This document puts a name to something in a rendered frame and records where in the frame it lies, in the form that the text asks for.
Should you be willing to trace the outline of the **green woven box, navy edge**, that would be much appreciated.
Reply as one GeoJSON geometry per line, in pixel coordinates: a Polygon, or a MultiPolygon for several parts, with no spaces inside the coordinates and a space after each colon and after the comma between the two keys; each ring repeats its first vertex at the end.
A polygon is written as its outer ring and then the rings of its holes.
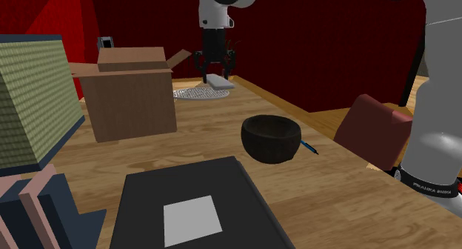
{"type": "Polygon", "coordinates": [[[84,120],[61,36],[0,34],[0,177],[44,169],[84,120]]]}

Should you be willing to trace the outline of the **dark brown bowl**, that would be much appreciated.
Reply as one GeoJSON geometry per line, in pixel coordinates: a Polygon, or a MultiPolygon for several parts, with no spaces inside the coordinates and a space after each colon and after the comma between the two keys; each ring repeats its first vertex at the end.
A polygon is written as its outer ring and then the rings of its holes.
{"type": "Polygon", "coordinates": [[[293,159],[301,145],[301,127],[283,116],[256,115],[241,126],[241,142],[256,161],[280,164],[293,159]]]}

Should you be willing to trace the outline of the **pink and navy book holder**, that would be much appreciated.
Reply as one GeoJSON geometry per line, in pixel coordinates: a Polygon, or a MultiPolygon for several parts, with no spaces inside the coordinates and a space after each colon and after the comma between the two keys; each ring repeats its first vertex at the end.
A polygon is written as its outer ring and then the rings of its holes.
{"type": "Polygon", "coordinates": [[[79,213],[66,176],[0,178],[0,249],[96,249],[106,210],[79,213]]]}

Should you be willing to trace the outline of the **white mesh round plate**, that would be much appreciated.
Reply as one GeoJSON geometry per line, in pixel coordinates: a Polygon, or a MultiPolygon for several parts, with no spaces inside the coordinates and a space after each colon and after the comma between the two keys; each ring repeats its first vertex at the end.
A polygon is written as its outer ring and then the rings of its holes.
{"type": "Polygon", "coordinates": [[[211,87],[189,87],[174,90],[173,98],[181,100],[214,100],[225,98],[229,94],[228,90],[214,90],[211,87]]]}

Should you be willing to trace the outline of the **brown cardboard box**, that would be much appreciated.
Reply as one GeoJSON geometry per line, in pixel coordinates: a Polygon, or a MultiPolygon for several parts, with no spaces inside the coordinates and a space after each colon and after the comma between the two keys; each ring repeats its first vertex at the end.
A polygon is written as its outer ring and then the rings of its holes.
{"type": "Polygon", "coordinates": [[[101,48],[95,64],[70,62],[80,81],[97,142],[177,131],[173,68],[191,56],[169,59],[163,47],[101,48]]]}

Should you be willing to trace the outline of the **small grey framed device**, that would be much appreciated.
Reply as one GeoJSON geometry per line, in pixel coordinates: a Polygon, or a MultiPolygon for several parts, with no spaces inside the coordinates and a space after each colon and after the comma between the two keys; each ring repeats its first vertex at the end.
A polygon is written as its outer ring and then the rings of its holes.
{"type": "Polygon", "coordinates": [[[111,48],[114,47],[112,36],[102,36],[97,38],[97,48],[111,48]]]}

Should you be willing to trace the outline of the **black book with white label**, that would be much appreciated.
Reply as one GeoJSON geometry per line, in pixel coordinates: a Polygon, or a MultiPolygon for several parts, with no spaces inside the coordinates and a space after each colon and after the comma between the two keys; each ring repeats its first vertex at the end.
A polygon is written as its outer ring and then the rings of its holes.
{"type": "Polygon", "coordinates": [[[127,175],[110,249],[295,249],[228,156],[127,175]]]}

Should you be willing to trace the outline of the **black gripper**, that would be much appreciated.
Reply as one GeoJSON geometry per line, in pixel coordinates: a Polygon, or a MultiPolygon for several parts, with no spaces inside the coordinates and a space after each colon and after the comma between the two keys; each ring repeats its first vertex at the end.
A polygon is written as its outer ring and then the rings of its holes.
{"type": "Polygon", "coordinates": [[[236,53],[234,50],[226,50],[225,29],[203,29],[202,51],[195,51],[193,54],[194,65],[201,72],[203,83],[207,83],[207,68],[209,63],[222,63],[224,67],[223,76],[228,80],[232,69],[235,68],[236,53]]]}

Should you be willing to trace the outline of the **blue pen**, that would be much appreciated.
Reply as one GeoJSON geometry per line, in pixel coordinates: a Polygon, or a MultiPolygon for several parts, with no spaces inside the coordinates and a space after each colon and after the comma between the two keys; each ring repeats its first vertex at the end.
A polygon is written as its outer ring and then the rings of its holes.
{"type": "Polygon", "coordinates": [[[318,155],[319,155],[318,151],[317,151],[313,146],[311,146],[311,145],[309,145],[308,143],[306,143],[305,141],[301,140],[301,144],[302,144],[304,147],[306,147],[306,148],[308,148],[309,150],[311,150],[314,154],[318,154],[318,155]]]}

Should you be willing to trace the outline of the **dark red robot stand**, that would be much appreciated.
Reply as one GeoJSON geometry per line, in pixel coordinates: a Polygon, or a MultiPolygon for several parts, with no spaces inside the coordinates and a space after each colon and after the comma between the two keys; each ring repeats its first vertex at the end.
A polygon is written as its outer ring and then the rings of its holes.
{"type": "Polygon", "coordinates": [[[411,128],[411,116],[362,94],[341,122],[334,141],[375,167],[391,170],[411,128]]]}

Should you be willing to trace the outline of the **light grey flat slab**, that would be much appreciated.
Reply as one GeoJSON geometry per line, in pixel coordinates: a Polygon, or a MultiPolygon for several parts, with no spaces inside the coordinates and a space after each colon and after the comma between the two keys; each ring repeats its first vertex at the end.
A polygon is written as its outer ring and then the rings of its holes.
{"type": "Polygon", "coordinates": [[[207,84],[214,90],[228,90],[235,87],[232,82],[214,73],[207,74],[207,84]]]}

